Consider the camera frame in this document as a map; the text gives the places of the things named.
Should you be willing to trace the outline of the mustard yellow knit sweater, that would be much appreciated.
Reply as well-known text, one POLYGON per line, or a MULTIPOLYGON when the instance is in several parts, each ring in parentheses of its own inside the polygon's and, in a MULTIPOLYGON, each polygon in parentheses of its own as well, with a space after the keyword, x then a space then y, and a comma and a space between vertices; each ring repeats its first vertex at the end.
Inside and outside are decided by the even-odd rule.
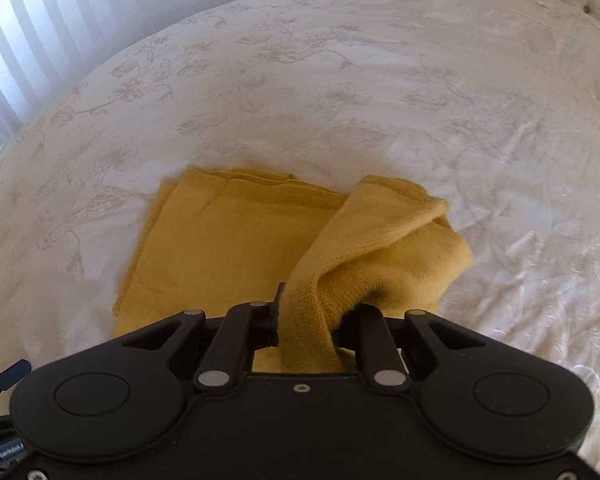
POLYGON ((358 304, 400 316, 432 311, 471 266, 449 206, 420 185, 367 176, 339 193, 290 174, 186 171, 160 186, 114 304, 117 335, 187 309, 220 318, 277 299, 273 373, 353 367, 332 332, 358 304))

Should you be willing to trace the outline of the white embroidered bedspread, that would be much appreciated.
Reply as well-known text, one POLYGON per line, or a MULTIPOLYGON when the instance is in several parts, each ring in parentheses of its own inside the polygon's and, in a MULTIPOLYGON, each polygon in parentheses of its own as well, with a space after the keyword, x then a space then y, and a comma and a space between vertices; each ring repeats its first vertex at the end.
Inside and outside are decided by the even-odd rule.
POLYGON ((600 26, 484 0, 237 0, 140 37, 0 153, 0 369, 108 338, 161 182, 254 167, 450 205, 448 318, 591 387, 600 468, 600 26))

